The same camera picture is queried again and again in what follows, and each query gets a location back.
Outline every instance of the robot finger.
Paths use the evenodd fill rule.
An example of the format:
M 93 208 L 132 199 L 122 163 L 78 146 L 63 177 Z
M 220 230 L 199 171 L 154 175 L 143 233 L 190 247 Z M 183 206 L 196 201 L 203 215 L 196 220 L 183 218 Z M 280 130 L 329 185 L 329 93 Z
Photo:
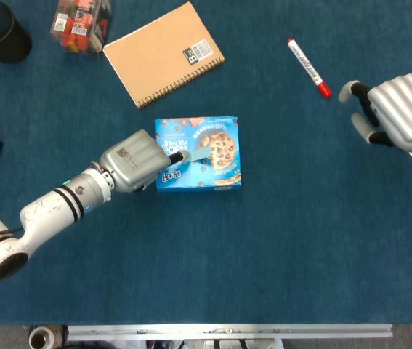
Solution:
M 338 95 L 338 100 L 341 103 L 346 103 L 352 96 L 351 93 L 351 86 L 355 83 L 359 82 L 358 80 L 353 80 L 353 81 L 348 81 L 344 86 L 342 87 L 341 91 L 339 92 Z
M 351 122 L 359 135 L 370 144 L 382 144 L 392 147 L 394 144 L 386 132 L 378 132 L 369 125 L 362 115 L 354 113 L 351 115 Z
M 380 125 L 375 113 L 371 109 L 371 101 L 368 99 L 367 94 L 371 90 L 368 87 L 362 85 L 360 82 L 355 82 L 350 86 L 351 93 L 359 99 L 360 106 L 362 107 L 365 116 L 370 123 L 377 127 Z

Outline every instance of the spiral notebook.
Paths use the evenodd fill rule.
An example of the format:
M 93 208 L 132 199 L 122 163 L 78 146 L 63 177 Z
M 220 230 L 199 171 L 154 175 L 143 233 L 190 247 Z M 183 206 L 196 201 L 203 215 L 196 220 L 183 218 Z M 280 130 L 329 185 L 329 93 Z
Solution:
M 105 45 L 104 53 L 138 108 L 225 60 L 190 2 Z

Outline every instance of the marker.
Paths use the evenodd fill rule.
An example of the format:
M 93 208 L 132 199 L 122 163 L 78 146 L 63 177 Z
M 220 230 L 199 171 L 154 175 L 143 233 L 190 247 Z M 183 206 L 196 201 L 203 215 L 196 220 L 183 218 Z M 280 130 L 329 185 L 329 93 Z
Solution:
M 293 38 L 289 38 L 286 41 L 286 43 L 288 44 L 288 47 L 294 53 L 298 61 L 304 67 L 306 72 L 312 78 L 312 80 L 314 81 L 314 84 L 317 86 L 322 96 L 324 96 L 324 98 L 329 98 L 331 96 L 330 88 L 324 82 L 324 80 L 322 80 L 319 73 L 314 69 L 312 64 L 310 64 L 310 61 L 307 59 L 306 55 L 303 53 L 303 51 L 298 46 L 298 44 L 294 41 Z

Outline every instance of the notebook spiral binding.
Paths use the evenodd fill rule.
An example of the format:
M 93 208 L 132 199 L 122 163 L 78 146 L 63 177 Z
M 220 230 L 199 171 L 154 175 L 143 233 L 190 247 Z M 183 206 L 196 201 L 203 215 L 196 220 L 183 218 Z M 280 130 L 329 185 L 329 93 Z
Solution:
M 142 108 L 145 105 L 157 100 L 158 98 L 166 95 L 167 93 L 173 91 L 174 89 L 177 89 L 178 87 L 186 84 L 187 82 L 193 80 L 194 78 L 197 78 L 201 74 L 207 72 L 208 70 L 216 67 L 217 65 L 221 64 L 224 62 L 224 59 L 222 57 L 218 57 L 215 60 L 212 60 L 211 62 L 202 65 L 201 67 L 195 69 L 192 73 L 189 73 L 182 78 L 179 78 L 176 81 L 173 81 L 169 85 L 165 86 L 164 88 L 152 93 L 151 95 L 148 95 L 147 97 L 142 98 L 141 100 L 138 100 L 137 105 L 138 108 Z

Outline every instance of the cookie box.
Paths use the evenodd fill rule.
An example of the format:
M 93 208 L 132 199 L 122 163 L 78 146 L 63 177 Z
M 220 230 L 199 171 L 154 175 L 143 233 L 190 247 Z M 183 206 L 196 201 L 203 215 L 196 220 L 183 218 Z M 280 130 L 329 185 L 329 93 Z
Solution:
M 238 118 L 157 119 L 155 140 L 167 155 L 211 147 L 212 155 L 176 164 L 157 178 L 159 191 L 226 190 L 241 187 Z

